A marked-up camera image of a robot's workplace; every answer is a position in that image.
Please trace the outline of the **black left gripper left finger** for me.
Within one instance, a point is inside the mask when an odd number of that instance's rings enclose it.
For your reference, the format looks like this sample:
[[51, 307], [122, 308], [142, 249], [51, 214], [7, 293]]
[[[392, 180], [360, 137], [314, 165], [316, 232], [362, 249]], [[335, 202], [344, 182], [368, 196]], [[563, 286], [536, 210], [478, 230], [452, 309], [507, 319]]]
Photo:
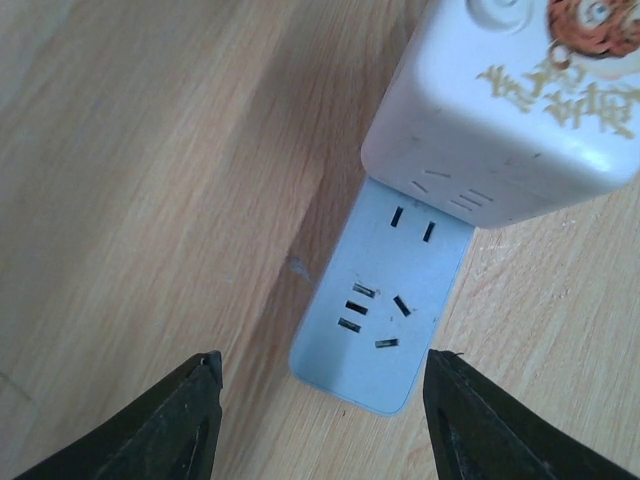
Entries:
[[209, 479], [222, 421], [222, 357], [199, 353], [20, 479]]

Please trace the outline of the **light blue power strip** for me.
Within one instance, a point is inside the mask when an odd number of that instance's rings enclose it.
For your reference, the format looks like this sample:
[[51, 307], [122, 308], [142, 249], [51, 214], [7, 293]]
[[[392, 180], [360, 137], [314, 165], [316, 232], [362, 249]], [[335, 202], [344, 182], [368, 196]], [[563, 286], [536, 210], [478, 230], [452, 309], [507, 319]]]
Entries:
[[404, 408], [474, 233], [366, 178], [297, 330], [300, 381], [379, 415]]

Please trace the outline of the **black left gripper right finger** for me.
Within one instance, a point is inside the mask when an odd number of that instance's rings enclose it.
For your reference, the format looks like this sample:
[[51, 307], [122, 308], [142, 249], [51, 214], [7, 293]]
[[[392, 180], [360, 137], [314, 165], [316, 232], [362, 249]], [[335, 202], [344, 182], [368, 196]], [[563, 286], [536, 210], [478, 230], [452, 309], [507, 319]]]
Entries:
[[424, 408], [440, 479], [633, 479], [451, 351], [428, 352]]

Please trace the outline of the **white cube plug red pattern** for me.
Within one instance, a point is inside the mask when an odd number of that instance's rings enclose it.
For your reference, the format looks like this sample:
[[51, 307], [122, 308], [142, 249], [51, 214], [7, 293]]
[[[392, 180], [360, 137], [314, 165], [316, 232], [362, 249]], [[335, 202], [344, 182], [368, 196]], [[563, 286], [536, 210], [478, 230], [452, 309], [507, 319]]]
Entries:
[[361, 148], [369, 176], [480, 228], [639, 172], [635, 1], [431, 1]]

